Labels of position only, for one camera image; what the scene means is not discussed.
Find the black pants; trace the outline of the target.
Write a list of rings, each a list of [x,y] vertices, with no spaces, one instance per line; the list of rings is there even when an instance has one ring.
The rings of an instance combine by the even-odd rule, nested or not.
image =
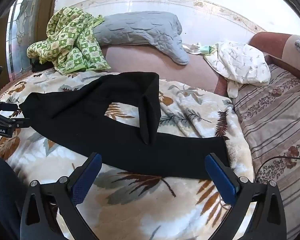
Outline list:
[[[139,125],[105,115],[114,102],[135,106]],[[214,153],[229,165],[224,139],[187,138],[158,132],[159,77],[149,72],[103,76],[79,90],[31,93],[20,105],[31,127],[57,144],[134,174],[208,179],[205,157]]]

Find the blue jeans leg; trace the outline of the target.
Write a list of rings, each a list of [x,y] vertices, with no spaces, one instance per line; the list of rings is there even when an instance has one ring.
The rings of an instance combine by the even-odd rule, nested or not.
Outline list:
[[[0,239],[19,239],[23,204],[27,193],[12,168],[0,158]]]

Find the leaf print fleece blanket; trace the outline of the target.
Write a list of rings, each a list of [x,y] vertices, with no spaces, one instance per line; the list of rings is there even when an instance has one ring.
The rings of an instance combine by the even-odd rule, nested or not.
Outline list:
[[[159,132],[179,138],[225,138],[230,166],[253,179],[253,165],[232,100],[160,80]],[[0,137],[0,157],[25,183],[53,183],[85,157],[32,128]],[[208,239],[229,210],[209,180],[143,176],[103,165],[78,210],[100,239]]]

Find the stained glass wardrobe door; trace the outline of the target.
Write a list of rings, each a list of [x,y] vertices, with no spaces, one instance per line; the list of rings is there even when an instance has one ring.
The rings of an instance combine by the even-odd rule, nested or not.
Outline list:
[[[34,0],[15,0],[10,7],[6,28],[6,63],[8,74],[15,79],[29,69],[26,55],[29,42],[29,24]]]

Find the green patterned quilt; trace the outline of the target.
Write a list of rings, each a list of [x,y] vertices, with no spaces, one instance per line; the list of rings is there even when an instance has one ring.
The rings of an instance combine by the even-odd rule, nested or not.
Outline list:
[[[104,22],[102,15],[76,7],[63,7],[49,20],[47,39],[31,44],[27,57],[39,63],[51,62],[62,75],[86,70],[109,70],[93,29]]]

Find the striped floral bed sheet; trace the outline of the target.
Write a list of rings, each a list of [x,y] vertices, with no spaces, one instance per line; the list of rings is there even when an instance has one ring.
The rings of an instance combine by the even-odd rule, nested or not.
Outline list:
[[[295,239],[300,233],[300,80],[274,64],[269,69],[269,85],[243,85],[233,104],[250,147],[255,179],[277,183],[287,239]]]

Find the white printed pillow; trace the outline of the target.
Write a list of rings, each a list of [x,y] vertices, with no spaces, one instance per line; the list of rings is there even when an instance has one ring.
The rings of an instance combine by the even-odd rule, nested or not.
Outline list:
[[[228,97],[238,96],[241,85],[266,86],[271,73],[262,51],[246,43],[218,42],[204,55],[210,67],[227,82]]]

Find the brown headboard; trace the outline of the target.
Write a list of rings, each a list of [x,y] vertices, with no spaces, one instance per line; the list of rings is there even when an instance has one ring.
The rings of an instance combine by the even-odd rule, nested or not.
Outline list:
[[[300,52],[295,45],[298,39],[298,35],[260,32],[251,38],[249,45],[262,51],[268,64],[275,64],[300,80]]]

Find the grey quilted blanket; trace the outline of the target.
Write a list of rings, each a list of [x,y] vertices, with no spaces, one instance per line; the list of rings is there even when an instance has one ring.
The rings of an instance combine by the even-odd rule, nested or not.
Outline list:
[[[151,45],[185,66],[189,56],[183,49],[183,29],[178,17],[164,11],[136,11],[109,15],[94,27],[93,35],[100,46]]]

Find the small light green cloth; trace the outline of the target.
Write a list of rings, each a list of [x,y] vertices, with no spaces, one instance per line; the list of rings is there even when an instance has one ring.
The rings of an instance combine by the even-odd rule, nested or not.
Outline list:
[[[183,49],[192,55],[210,55],[215,51],[216,48],[214,46],[203,46],[200,43],[192,45],[183,43]]]

